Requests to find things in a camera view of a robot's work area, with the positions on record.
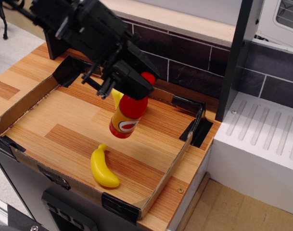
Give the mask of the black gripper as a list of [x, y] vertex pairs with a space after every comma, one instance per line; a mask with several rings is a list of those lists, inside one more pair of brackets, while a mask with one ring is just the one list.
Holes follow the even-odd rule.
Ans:
[[56, 0], [54, 6], [54, 44], [79, 51], [104, 68], [98, 96], [105, 99], [115, 89], [141, 100], [153, 92], [158, 68], [110, 9], [99, 0]]

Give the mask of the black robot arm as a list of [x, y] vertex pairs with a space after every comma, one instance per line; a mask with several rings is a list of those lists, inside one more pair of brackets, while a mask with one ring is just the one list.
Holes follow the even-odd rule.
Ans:
[[83, 76], [105, 99], [112, 89], [141, 100], [153, 92], [143, 73], [159, 78], [158, 69], [137, 47], [140, 38], [99, 0], [34, 0], [29, 10], [22, 0], [0, 0], [45, 31], [65, 41], [92, 62]]

